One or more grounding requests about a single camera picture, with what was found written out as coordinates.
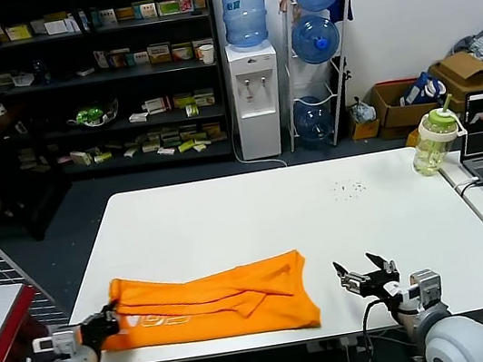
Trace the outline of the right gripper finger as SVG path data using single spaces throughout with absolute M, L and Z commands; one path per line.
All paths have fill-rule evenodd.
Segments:
M 378 269 L 373 272 L 373 277 L 382 277 L 383 279 L 398 279 L 399 271 L 394 260 L 385 260 L 379 255 L 366 252 L 365 256 Z
M 340 280 L 340 285 L 345 288 L 349 293 L 361 295 L 364 285 L 370 281 L 367 275 L 351 272 L 346 270 L 342 265 L 336 261 L 332 263 L 333 268 Z

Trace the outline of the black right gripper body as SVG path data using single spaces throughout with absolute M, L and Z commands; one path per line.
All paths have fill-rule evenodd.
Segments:
M 367 274 L 360 284 L 360 294 L 362 297 L 372 297 L 391 301 L 400 293 L 399 272 L 382 271 Z

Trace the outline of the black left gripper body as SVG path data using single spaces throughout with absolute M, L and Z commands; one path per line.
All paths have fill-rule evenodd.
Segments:
M 80 323 L 84 346 L 88 346 L 91 349 L 101 348 L 108 337 L 118 334 L 118 332 L 111 332 L 108 313 L 107 315 L 95 313 Z

